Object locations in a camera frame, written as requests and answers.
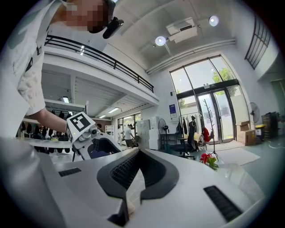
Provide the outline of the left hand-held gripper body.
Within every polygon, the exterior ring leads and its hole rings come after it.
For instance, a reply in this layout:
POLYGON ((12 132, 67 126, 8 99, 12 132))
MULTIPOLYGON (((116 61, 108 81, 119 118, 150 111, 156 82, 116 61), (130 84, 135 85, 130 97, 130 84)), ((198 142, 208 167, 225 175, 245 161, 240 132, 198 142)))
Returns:
POLYGON ((100 134, 95 126, 95 121, 85 112, 80 112, 69 117, 66 122, 66 131, 73 150, 83 160, 90 159, 88 147, 92 144, 92 140, 100 134))

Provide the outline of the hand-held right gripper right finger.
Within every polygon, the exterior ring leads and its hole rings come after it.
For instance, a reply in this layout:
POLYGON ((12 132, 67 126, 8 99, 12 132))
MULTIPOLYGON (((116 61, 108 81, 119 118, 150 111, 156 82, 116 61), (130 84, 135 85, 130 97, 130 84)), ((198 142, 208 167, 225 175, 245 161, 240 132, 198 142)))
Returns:
POLYGON ((219 164, 217 171, 189 159, 150 150, 179 171, 176 186, 163 198, 144 200, 128 222, 130 228, 244 228, 261 212, 265 195, 237 164, 219 164), (241 211, 228 222, 204 189, 216 186, 241 211))

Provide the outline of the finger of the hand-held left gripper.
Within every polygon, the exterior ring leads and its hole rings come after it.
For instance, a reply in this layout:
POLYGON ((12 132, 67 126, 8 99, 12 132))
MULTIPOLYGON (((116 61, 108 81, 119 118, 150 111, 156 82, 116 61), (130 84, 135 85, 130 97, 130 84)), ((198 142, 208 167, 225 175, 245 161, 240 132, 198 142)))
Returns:
POLYGON ((91 159, 100 158, 121 152, 119 144, 106 133, 99 133, 88 146, 88 154, 91 159))

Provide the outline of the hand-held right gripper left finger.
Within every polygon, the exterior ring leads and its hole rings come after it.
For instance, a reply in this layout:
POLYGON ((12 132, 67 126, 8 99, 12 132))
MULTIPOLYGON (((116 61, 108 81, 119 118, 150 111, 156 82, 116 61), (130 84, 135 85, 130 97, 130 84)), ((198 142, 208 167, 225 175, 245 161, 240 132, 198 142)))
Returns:
POLYGON ((126 194, 134 184, 139 170, 139 149, 78 161, 57 163, 58 171, 79 168, 80 171, 62 177, 64 184, 83 203, 76 205, 75 215, 83 222, 80 228, 139 228, 140 217, 129 217, 126 194))

